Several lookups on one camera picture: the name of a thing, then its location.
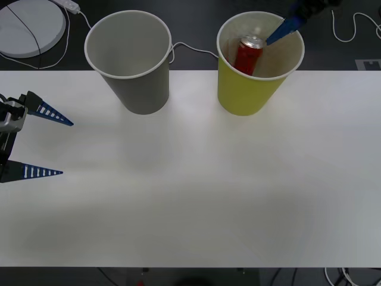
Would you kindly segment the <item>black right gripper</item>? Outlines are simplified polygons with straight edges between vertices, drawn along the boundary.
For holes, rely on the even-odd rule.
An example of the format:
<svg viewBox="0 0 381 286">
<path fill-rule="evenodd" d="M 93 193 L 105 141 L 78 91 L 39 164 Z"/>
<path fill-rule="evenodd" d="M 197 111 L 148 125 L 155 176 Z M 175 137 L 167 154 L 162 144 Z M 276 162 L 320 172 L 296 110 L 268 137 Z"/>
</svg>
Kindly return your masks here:
<svg viewBox="0 0 381 286">
<path fill-rule="evenodd" d="M 285 36 L 296 32 L 312 16 L 320 14 L 329 7 L 338 7 L 341 0 L 299 0 L 290 10 L 290 16 L 286 17 L 279 27 L 266 39 L 267 46 L 272 45 Z"/>
</svg>

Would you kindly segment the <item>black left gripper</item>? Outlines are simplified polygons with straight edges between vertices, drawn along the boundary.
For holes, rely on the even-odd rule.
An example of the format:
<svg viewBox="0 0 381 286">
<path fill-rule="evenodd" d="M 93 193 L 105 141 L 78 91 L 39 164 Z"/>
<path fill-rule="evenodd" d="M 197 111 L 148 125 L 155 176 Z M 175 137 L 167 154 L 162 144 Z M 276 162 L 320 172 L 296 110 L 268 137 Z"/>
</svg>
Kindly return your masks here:
<svg viewBox="0 0 381 286">
<path fill-rule="evenodd" d="M 28 91 L 26 95 L 21 94 L 20 101 L 28 109 L 27 113 L 29 115 L 58 122 L 67 126 L 74 125 L 74 123 L 66 118 L 66 116 L 31 91 Z M 9 160 L 16 137 L 17 132 L 1 132 L 1 183 L 46 178 L 63 174 L 63 172 L 59 170 Z"/>
</svg>

